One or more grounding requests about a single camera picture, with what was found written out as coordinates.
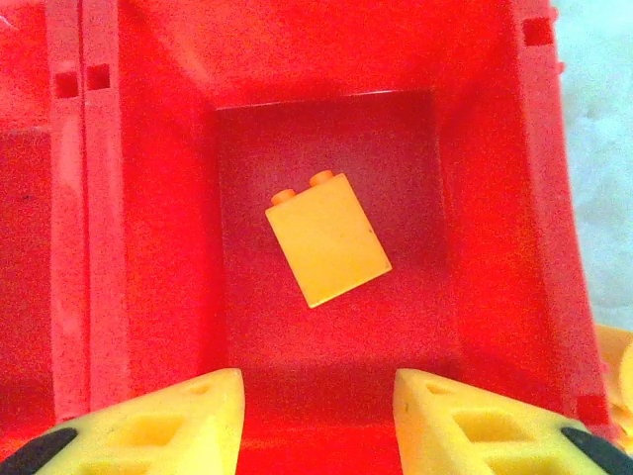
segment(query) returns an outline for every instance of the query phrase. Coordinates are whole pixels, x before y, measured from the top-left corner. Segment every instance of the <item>red plastic bin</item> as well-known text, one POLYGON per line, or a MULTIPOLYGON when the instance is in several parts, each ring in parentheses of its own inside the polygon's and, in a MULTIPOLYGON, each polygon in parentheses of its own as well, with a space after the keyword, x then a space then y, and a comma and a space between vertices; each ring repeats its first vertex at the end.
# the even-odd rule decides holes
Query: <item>red plastic bin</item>
POLYGON ((246 386, 239 473, 399 473, 399 367, 608 433, 554 13, 3 4, 2 454, 227 366, 246 386), (310 310, 264 210, 329 168, 394 270, 310 310))

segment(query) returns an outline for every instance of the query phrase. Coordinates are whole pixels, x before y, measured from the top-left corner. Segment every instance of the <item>square slot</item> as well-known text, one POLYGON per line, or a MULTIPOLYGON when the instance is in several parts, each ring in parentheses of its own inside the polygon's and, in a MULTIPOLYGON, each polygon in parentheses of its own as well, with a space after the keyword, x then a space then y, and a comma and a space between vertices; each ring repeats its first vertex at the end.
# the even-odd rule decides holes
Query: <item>square slot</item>
POLYGON ((148 469, 142 462, 91 462, 82 465, 79 475, 144 475, 148 469))
POLYGON ((203 383, 203 384, 199 384, 198 386, 192 386, 191 388, 187 388, 185 390, 185 393, 202 396, 203 394, 206 394, 207 391, 209 391, 210 389, 211 389, 211 384, 203 383))
POLYGON ((454 414, 453 419, 471 442, 531 440, 510 414, 468 411, 454 414))
POLYGON ((426 389, 428 389, 431 394, 455 394, 450 389, 447 389, 441 384, 437 383, 426 383, 426 389))
POLYGON ((551 457, 502 457, 488 460, 496 475, 573 475, 555 458, 551 457))
POLYGON ((110 445, 120 447, 167 445, 183 425, 181 416, 138 416, 112 435, 110 445))
POLYGON ((532 18, 523 22, 523 37, 527 47, 542 47, 554 42, 549 18, 532 18))
POLYGON ((77 73, 74 71, 60 72, 55 75, 55 97, 68 99, 79 95, 77 73))
POLYGON ((88 90, 108 89, 110 87, 110 64, 89 66, 86 71, 88 90))

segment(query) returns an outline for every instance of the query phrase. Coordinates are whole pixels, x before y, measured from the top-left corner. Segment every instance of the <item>yellow toy brick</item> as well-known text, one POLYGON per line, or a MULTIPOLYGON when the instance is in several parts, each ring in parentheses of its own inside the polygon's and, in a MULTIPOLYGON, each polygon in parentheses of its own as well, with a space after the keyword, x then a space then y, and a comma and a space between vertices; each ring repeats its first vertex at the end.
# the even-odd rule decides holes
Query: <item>yellow toy brick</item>
POLYGON ((398 371, 394 418, 404 475, 605 475, 578 421, 423 371, 398 371))
POLYGON ((617 444, 633 454, 633 332, 596 325, 600 356, 608 365, 604 373, 611 417, 620 434, 617 444))
POLYGON ((54 427, 78 434, 37 473, 232 474, 243 420, 241 372, 216 371, 54 427))
POLYGON ((392 269, 345 174, 324 171, 311 188, 284 190, 266 217, 308 305, 316 307, 392 269))

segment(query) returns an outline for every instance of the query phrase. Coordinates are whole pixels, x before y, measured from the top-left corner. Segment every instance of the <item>yellow plastic piece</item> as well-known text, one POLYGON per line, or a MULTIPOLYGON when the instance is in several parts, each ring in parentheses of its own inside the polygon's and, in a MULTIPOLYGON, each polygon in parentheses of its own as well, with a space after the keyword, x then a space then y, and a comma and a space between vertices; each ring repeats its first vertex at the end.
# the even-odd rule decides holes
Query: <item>yellow plastic piece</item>
POLYGON ((616 443, 633 453, 633 332, 604 325, 595 326, 600 356, 608 365, 604 382, 611 417, 620 427, 616 443))
POLYGON ((345 174, 315 175, 284 190, 266 217, 308 305, 316 307, 392 269, 345 174))
POLYGON ((604 475, 578 421, 423 371, 397 372, 394 419, 404 475, 604 475))
POLYGON ((78 436, 38 475, 234 474, 241 372, 224 369, 68 421, 78 436))

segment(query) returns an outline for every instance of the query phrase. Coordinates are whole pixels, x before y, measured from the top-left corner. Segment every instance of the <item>yellow toy claw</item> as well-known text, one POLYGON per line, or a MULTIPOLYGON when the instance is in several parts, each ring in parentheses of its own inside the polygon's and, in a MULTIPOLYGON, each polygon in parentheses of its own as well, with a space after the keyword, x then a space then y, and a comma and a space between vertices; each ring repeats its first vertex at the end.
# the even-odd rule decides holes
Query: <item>yellow toy claw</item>
POLYGON ((604 382, 611 417, 619 426, 616 443, 633 454, 633 332, 596 325, 600 356, 607 364, 604 382))
POLYGON ((604 475, 562 433, 578 421, 413 369, 394 391, 405 475, 604 475))
POLYGON ((235 473, 244 421, 241 372, 224 369, 88 414, 38 475, 235 473))

